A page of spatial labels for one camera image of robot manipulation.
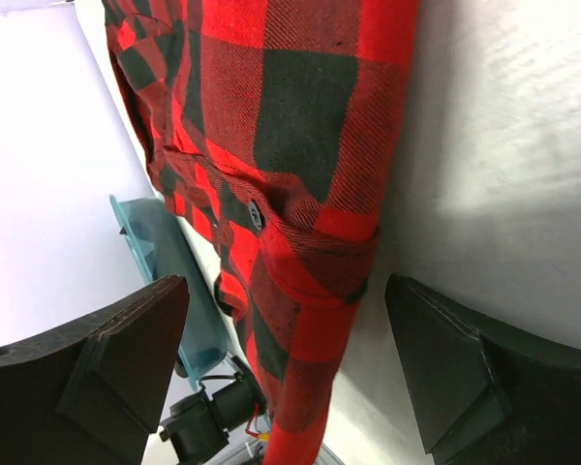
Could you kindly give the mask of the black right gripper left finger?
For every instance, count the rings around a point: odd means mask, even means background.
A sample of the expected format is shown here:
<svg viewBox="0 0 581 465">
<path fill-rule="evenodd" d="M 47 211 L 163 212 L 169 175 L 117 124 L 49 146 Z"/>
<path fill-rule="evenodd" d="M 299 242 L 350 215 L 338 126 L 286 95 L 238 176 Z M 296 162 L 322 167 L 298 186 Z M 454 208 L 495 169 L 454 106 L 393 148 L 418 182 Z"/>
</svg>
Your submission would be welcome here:
<svg viewBox="0 0 581 465">
<path fill-rule="evenodd" d="M 185 279 L 168 276 L 0 347 L 0 464 L 139 464 L 188 304 Z"/>
</svg>

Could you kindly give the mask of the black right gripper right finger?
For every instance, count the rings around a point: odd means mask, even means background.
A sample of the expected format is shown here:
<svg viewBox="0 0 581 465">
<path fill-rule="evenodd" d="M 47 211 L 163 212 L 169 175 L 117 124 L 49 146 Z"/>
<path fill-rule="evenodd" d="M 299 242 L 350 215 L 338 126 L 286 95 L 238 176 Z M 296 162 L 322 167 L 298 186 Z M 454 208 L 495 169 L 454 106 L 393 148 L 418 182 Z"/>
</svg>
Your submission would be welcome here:
<svg viewBox="0 0 581 465">
<path fill-rule="evenodd" d="M 388 316 L 437 464 L 581 464 L 581 350 L 391 275 Z"/>
</svg>

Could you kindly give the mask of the red black plaid shirt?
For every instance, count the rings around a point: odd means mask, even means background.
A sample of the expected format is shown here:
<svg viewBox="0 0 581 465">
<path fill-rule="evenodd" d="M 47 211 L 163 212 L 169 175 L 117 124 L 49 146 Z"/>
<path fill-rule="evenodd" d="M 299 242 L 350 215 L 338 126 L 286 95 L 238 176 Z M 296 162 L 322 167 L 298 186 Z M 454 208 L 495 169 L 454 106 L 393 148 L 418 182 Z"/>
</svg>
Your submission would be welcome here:
<svg viewBox="0 0 581 465">
<path fill-rule="evenodd" d="M 376 256 L 414 1 L 106 1 L 154 188 L 221 260 L 216 296 L 271 414 L 268 464 L 311 464 Z"/>
</svg>

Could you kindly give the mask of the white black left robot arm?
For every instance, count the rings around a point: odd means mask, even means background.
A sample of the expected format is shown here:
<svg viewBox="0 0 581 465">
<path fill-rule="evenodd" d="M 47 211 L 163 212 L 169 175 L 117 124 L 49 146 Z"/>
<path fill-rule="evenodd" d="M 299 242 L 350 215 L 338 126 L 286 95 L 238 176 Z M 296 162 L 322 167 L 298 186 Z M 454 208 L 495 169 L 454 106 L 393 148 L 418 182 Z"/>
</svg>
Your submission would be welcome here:
<svg viewBox="0 0 581 465">
<path fill-rule="evenodd" d="M 207 375 L 199 390 L 170 406 L 160 423 L 160 437 L 172 444 L 180 464 L 203 464 L 229 444 L 229 434 L 244 425 L 254 439 L 262 435 L 251 424 L 267 413 L 267 403 L 251 369 L 238 356 L 231 375 Z"/>
</svg>

